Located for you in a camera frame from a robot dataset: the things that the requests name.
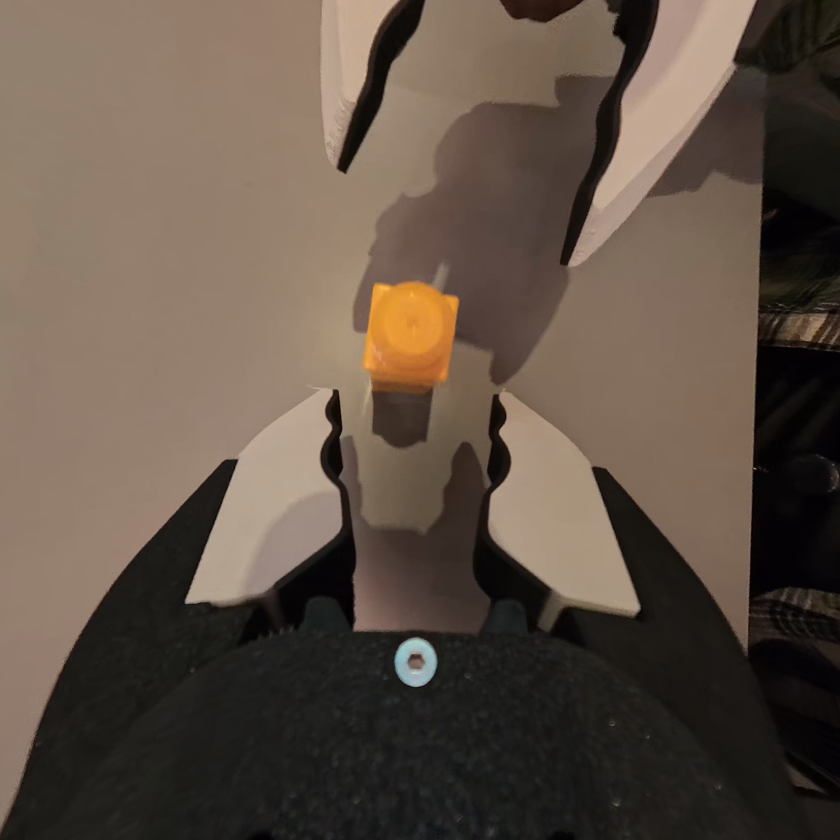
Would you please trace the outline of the person's right hand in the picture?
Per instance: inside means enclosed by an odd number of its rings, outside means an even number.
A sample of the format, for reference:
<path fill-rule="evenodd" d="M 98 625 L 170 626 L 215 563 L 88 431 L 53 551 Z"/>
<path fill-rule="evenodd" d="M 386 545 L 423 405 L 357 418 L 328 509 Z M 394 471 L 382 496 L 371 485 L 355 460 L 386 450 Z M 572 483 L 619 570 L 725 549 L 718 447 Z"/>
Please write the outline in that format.
<path fill-rule="evenodd" d="M 517 20 L 528 20 L 534 23 L 546 24 L 555 18 L 578 7 L 582 1 L 514 1 L 502 0 L 501 5 L 507 14 Z"/>

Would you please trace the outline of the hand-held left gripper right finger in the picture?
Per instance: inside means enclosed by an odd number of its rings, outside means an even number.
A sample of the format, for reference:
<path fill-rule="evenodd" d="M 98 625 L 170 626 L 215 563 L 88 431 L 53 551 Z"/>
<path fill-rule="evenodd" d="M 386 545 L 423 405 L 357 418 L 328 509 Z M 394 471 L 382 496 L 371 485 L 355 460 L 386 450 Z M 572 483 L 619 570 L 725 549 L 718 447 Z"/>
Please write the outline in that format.
<path fill-rule="evenodd" d="M 641 604 L 590 460 L 509 392 L 491 400 L 489 486 L 473 572 L 493 604 L 515 602 L 531 632 L 570 609 L 634 620 Z"/>

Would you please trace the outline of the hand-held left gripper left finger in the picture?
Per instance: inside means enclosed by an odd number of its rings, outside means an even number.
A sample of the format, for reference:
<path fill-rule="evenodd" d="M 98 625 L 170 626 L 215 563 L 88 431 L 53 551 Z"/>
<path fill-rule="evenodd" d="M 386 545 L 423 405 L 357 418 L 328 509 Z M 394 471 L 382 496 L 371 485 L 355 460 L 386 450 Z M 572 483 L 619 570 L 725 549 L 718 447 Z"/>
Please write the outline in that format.
<path fill-rule="evenodd" d="M 316 389 L 239 453 L 185 597 L 241 606 L 276 597 L 287 623 L 317 596 L 354 624 L 354 536 L 341 480 L 338 390 Z"/>

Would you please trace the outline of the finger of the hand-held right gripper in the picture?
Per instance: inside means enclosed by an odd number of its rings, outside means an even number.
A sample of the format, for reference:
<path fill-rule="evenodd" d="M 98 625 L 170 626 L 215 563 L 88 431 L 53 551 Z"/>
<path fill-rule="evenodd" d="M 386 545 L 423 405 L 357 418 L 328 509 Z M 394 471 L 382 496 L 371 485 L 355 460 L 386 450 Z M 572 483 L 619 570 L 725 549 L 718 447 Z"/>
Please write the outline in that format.
<path fill-rule="evenodd" d="M 424 1 L 322 1 L 320 92 L 324 148 L 346 173 L 385 94 L 392 65 L 415 35 Z"/>
<path fill-rule="evenodd" d="M 625 1 L 624 52 L 595 116 L 561 264 L 582 265 L 629 218 L 727 86 L 754 1 Z"/>

